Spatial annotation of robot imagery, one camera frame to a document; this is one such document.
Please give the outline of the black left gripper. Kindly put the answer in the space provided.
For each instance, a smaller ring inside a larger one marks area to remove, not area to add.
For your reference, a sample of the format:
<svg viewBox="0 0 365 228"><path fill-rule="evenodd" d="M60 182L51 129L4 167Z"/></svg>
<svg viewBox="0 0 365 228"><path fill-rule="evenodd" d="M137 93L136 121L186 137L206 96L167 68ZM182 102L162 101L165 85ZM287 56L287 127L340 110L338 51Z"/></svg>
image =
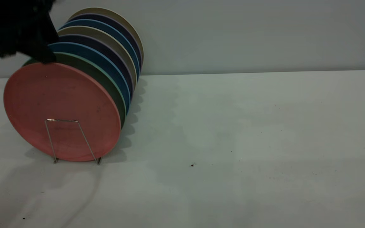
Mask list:
<svg viewBox="0 0 365 228"><path fill-rule="evenodd" d="M47 44L58 40L50 17L55 0L0 0L0 58L16 54L27 45L28 55L44 64L56 62Z"/></svg>

